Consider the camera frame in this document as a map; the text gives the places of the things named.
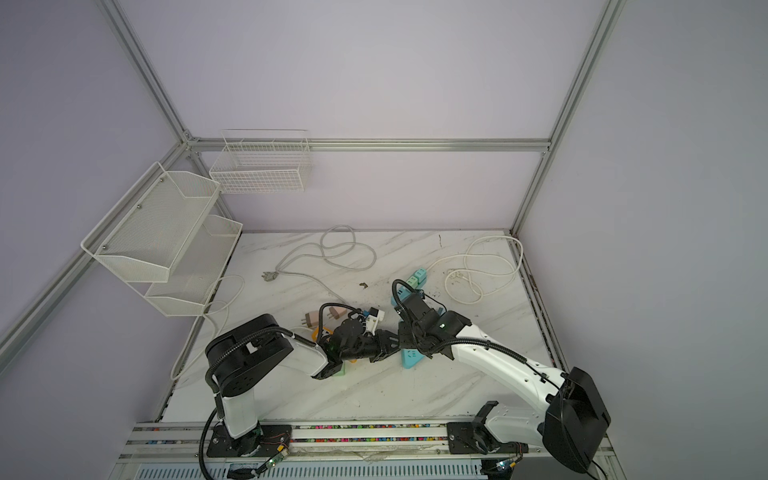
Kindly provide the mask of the teal adapter strip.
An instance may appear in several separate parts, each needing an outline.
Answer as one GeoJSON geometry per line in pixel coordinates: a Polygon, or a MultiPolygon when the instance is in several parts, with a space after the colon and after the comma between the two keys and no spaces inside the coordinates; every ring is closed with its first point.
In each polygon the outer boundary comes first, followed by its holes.
{"type": "Polygon", "coordinates": [[[427,280],[427,272],[425,269],[420,268],[413,273],[413,278],[416,281],[417,287],[423,285],[427,280]]]}

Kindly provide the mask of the orange power strip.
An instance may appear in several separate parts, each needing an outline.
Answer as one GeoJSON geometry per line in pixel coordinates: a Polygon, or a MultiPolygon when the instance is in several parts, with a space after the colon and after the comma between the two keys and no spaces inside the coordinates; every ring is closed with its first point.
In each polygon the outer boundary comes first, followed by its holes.
{"type": "Polygon", "coordinates": [[[356,361],[360,353],[360,337],[364,332],[364,327],[354,325],[342,325],[333,332],[324,329],[317,336],[317,344],[322,348],[329,364],[356,361]]]}

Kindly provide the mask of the teal power strip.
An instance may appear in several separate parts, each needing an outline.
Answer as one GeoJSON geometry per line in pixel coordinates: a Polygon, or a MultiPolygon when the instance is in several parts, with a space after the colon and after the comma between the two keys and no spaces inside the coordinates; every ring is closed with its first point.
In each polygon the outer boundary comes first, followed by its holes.
{"type": "Polygon", "coordinates": [[[421,320],[407,320],[405,313],[401,312],[401,327],[407,336],[400,344],[405,369],[415,367],[425,358],[419,346],[429,350],[444,340],[444,335],[436,330],[437,321],[444,313],[445,308],[438,307],[421,320]]]}

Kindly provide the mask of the pink adapter black strip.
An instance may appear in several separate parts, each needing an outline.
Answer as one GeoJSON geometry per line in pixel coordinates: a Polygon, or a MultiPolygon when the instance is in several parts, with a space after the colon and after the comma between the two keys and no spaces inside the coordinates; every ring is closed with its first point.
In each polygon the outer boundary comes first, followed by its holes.
{"type": "Polygon", "coordinates": [[[302,325],[310,329],[317,328],[319,326],[319,323],[320,323],[320,316],[317,310],[306,313],[304,316],[304,319],[302,320],[302,325]]]}
{"type": "Polygon", "coordinates": [[[334,320],[343,320],[349,313],[346,307],[330,306],[328,308],[328,317],[334,320]]]}

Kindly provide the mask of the blue power strip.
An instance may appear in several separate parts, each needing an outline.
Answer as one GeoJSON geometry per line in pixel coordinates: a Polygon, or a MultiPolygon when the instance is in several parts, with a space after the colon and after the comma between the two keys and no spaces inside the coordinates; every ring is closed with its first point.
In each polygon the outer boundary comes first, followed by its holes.
{"type": "MultiPolygon", "coordinates": [[[[424,288],[424,285],[426,284],[426,278],[412,275],[406,280],[406,283],[413,290],[422,290],[424,288]]],[[[400,286],[399,294],[401,298],[407,298],[411,294],[411,291],[404,286],[400,286]]]]}

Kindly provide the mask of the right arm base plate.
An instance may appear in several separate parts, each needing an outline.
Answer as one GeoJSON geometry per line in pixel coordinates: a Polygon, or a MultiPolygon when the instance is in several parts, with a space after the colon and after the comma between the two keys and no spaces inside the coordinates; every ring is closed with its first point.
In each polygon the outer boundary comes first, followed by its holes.
{"type": "Polygon", "coordinates": [[[529,446],[525,443],[496,440],[484,427],[474,426],[471,422],[449,422],[446,424],[448,449],[451,454],[527,454],[529,446]]]}

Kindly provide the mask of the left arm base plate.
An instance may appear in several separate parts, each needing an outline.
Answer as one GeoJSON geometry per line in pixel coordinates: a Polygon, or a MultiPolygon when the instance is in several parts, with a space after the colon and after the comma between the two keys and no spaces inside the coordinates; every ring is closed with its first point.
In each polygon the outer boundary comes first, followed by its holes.
{"type": "Polygon", "coordinates": [[[260,425],[256,430],[235,439],[230,436],[225,425],[219,423],[213,427],[206,456],[269,458],[288,449],[292,430],[288,424],[260,425]]]}

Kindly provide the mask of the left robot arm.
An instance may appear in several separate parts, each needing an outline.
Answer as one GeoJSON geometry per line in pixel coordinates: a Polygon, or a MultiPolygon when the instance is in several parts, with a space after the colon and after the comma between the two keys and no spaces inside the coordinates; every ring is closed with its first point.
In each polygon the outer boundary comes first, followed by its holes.
{"type": "Polygon", "coordinates": [[[223,428],[213,439],[237,456],[258,450],[265,434],[255,389],[279,366],[325,380],[347,362],[377,363],[398,353],[399,334],[379,327],[383,316],[375,307],[328,302],[318,309],[315,339],[281,327],[268,313],[215,337],[205,348],[204,376],[215,402],[213,417],[223,428]]]}

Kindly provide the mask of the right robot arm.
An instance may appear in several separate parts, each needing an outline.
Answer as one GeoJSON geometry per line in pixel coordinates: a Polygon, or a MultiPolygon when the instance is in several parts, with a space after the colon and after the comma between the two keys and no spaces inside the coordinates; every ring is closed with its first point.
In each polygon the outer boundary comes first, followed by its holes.
{"type": "Polygon", "coordinates": [[[566,468],[600,479],[594,461],[611,419],[592,377],[579,368],[565,372],[502,345],[467,317],[438,312],[433,298],[406,281],[391,284],[401,318],[400,344],[425,357],[442,355],[470,366],[522,399],[528,416],[513,416],[497,400],[486,402],[470,423],[470,444],[481,454],[508,444],[543,447],[566,468]]]}

